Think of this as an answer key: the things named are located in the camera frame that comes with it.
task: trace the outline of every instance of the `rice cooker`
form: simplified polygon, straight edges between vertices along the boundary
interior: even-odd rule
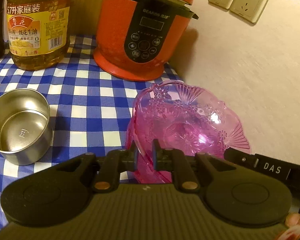
[[[96,63],[132,81],[161,76],[191,18],[193,0],[103,0],[97,29]]]

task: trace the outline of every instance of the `tablecloth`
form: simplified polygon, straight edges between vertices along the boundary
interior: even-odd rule
[[[176,72],[165,72],[151,82],[129,82],[116,78],[95,63],[93,36],[71,36],[65,58],[54,67],[35,72],[18,69],[9,53],[0,59],[0,96],[16,88],[32,88],[50,104],[54,137],[47,153],[36,163],[17,166],[0,155],[0,195],[11,182],[85,152],[105,156],[125,143],[127,125],[137,93],[151,83],[179,80]],[[121,182],[134,180],[132,173],[121,174]],[[0,229],[7,220],[0,207]]]

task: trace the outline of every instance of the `pink bowl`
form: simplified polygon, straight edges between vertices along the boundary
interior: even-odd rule
[[[186,155],[205,152],[223,158],[228,147],[250,153],[239,117],[209,91],[183,82],[165,81],[142,90],[133,105],[126,147],[140,151],[135,177],[140,183],[169,183],[171,173],[155,171],[152,140]]]

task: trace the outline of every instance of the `yellow bottle label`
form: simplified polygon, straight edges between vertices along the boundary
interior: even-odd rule
[[[8,4],[9,45],[22,57],[47,54],[66,44],[71,0]]]

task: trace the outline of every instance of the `cooking oil bottle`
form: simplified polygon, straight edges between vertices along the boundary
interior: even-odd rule
[[[10,52],[23,70],[50,67],[63,59],[74,0],[7,0]]]

